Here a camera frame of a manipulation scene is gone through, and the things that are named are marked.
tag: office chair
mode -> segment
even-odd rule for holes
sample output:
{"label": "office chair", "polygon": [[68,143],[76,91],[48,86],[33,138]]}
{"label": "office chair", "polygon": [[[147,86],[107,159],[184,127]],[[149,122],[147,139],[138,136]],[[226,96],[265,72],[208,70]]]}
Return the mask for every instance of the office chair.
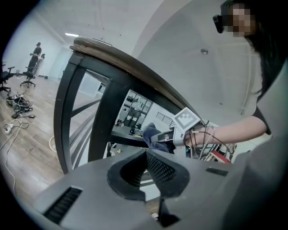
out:
{"label": "office chair", "polygon": [[135,126],[132,126],[129,135],[133,136],[135,134]]}
{"label": "office chair", "polygon": [[2,84],[2,86],[0,87],[0,92],[1,91],[5,91],[7,92],[7,96],[9,96],[10,92],[11,92],[11,88],[10,87],[5,87],[4,84],[7,84],[6,81],[10,78],[13,77],[14,74],[11,74],[11,69],[15,68],[14,66],[9,67],[9,72],[4,71],[1,73],[0,76],[0,84]]}
{"label": "office chair", "polygon": [[41,55],[41,58],[39,58],[39,60],[37,61],[36,65],[34,67],[26,67],[27,68],[27,72],[23,72],[23,74],[25,76],[27,76],[26,81],[23,81],[20,86],[22,86],[23,84],[28,84],[27,88],[30,87],[30,84],[31,85],[34,85],[34,87],[36,86],[36,84],[34,84],[33,82],[31,82],[30,80],[33,78],[35,78],[36,75],[38,75],[38,72],[39,72],[39,68],[41,66],[41,63],[43,62],[45,58],[45,54],[42,54]]}

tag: black vent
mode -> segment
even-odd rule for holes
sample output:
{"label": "black vent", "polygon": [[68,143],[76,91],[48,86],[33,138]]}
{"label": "black vent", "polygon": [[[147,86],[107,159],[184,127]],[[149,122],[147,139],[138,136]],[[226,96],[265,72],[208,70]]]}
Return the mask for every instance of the black vent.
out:
{"label": "black vent", "polygon": [[127,183],[139,188],[141,177],[146,168],[146,154],[144,153],[125,164],[120,170],[120,175]]}
{"label": "black vent", "polygon": [[209,173],[223,176],[223,177],[227,176],[227,174],[228,174],[228,171],[224,171],[224,170],[216,169],[216,168],[211,168],[211,167],[207,168],[206,171]]}
{"label": "black vent", "polygon": [[52,222],[59,224],[68,210],[79,197],[82,190],[69,188],[44,214]]}
{"label": "black vent", "polygon": [[147,154],[147,168],[152,173],[152,178],[156,184],[168,184],[175,177],[175,169],[163,161]]}

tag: black cloth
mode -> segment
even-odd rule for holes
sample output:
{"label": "black cloth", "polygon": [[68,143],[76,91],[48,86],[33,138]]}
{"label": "black cloth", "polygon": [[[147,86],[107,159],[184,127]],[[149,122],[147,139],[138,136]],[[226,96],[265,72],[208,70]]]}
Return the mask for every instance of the black cloth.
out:
{"label": "black cloth", "polygon": [[263,122],[265,123],[265,125],[266,125],[266,127],[267,127],[266,133],[267,133],[268,135],[270,135],[270,134],[271,134],[271,131],[270,131],[270,129],[269,129],[269,126],[268,126],[268,124],[267,124],[264,116],[262,115],[262,113],[261,113],[260,110],[258,109],[258,107],[256,107],[256,110],[255,110],[255,112],[254,112],[254,114],[253,114],[252,116],[259,118],[261,121],[263,121]]}
{"label": "black cloth", "polygon": [[34,54],[41,54],[41,52],[42,52],[41,47],[36,47],[33,53]]}
{"label": "black cloth", "polygon": [[[41,54],[41,52],[42,52],[41,47],[36,47],[33,53],[34,53],[34,54]],[[33,68],[34,68],[34,66],[36,65],[38,59],[39,59],[38,57],[32,56],[32,58],[31,58],[31,60],[30,60],[30,62],[29,62],[28,67],[33,67]]]}

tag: person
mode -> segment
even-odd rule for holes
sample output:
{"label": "person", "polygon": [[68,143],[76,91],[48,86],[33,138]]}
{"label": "person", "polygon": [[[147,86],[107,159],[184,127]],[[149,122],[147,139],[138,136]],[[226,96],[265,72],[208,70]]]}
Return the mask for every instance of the person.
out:
{"label": "person", "polygon": [[[280,19],[284,17],[281,7],[263,1],[227,0],[221,5],[221,14],[225,28],[233,32],[234,36],[243,36],[251,48],[259,55],[261,60],[262,89],[258,100],[265,94],[268,88],[279,74],[285,59],[287,58],[287,44],[283,35],[283,27]],[[244,142],[263,135],[270,134],[269,127],[256,108],[255,113],[237,123],[215,128],[201,128],[212,134],[224,144]],[[185,143],[190,146],[206,143],[210,135],[206,133],[191,133],[187,135]],[[210,144],[220,144],[211,137]]]}
{"label": "person", "polygon": [[32,53],[32,58],[31,58],[31,60],[30,60],[30,62],[29,62],[29,65],[28,65],[28,67],[33,67],[34,68],[34,66],[36,65],[36,63],[37,63],[37,61],[38,61],[38,57],[41,55],[41,52],[42,52],[42,49],[41,49],[41,43],[40,42],[38,42],[37,44],[36,44],[36,48],[35,48],[35,50],[34,50],[34,52]]}

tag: white wall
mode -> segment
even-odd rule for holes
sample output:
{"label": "white wall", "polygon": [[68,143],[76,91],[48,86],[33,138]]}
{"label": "white wall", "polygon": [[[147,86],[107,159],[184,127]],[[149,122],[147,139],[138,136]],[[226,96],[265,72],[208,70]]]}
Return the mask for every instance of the white wall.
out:
{"label": "white wall", "polygon": [[153,122],[156,126],[156,129],[160,130],[161,132],[168,131],[169,125],[162,122],[159,118],[156,118],[157,113],[162,113],[167,117],[172,118],[174,114],[167,111],[166,109],[162,108],[161,106],[157,105],[156,103],[153,103],[150,107],[150,110],[145,117],[144,122],[142,123],[142,130],[147,126],[149,123]]}
{"label": "white wall", "polygon": [[90,97],[96,97],[100,85],[100,81],[86,72],[78,90]]}
{"label": "white wall", "polygon": [[42,54],[45,53],[44,64],[39,74],[49,76],[62,44],[45,29],[33,13],[22,21],[8,43],[3,55],[3,60],[7,61],[3,70],[7,71],[7,67],[15,66],[13,72],[27,71],[25,67],[31,59],[29,54],[34,51],[38,42],[41,42]]}
{"label": "white wall", "polygon": [[56,79],[62,78],[63,71],[65,70],[68,61],[73,54],[73,51],[66,47],[61,47],[57,57],[54,60],[54,63],[52,65],[53,68],[51,68],[49,77],[53,77]]}

